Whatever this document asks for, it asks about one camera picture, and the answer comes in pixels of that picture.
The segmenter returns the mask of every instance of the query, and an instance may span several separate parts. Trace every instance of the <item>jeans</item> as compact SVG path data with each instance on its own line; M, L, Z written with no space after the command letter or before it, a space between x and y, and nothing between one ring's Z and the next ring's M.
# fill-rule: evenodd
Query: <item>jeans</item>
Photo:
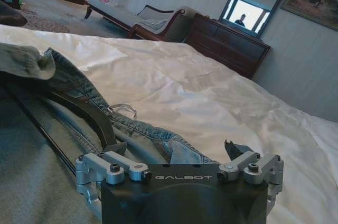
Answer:
M213 163L175 133L111 113L93 84L52 49L41 57L34 48L0 44L0 65L0 71L34 78L39 87L48 85L98 107L110 119L117 141L127 143L125 156L134 161ZM98 136L82 118L16 84L5 84L73 163L83 153L102 151ZM4 223L99 223L87 209L84 198L76 192L72 174L1 87L0 99L0 220Z

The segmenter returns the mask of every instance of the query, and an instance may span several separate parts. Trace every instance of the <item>bed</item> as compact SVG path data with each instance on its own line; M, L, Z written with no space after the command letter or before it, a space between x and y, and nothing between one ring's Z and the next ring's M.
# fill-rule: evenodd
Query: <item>bed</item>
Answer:
M0 42L54 48L110 105L130 104L138 120L178 133L213 160L229 161L226 139L279 154L284 187L268 223L338 223L338 124L287 105L187 44L9 26L0 26Z

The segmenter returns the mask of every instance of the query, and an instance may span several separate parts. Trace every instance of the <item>patterned rug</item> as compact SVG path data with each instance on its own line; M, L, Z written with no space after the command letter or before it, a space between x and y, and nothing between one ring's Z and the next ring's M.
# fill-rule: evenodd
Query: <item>patterned rug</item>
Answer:
M41 30L55 33L70 33L68 27L57 22L52 18L41 17L37 12L23 8L21 14L26 17L28 23L25 25L26 29Z
M104 38L126 38L127 32L93 12L85 20L87 6L63 0L21 0L22 15L27 18L26 29L94 35Z

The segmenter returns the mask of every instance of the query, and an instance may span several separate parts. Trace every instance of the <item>chaise lounge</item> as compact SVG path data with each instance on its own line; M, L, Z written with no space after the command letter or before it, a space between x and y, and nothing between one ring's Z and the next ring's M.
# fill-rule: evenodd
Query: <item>chaise lounge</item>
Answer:
M100 0L88 0L88 19L92 11L103 15L112 23L129 31L128 38L167 42L182 42L187 36L197 11L183 6L177 10L163 11L146 5L137 15L124 7L111 6Z

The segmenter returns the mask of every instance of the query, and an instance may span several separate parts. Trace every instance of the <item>wooden dresser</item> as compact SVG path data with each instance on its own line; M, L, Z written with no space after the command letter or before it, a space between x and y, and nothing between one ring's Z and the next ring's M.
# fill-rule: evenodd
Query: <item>wooden dresser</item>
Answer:
M204 56L249 79L270 49L259 39L200 14L195 16L186 42Z

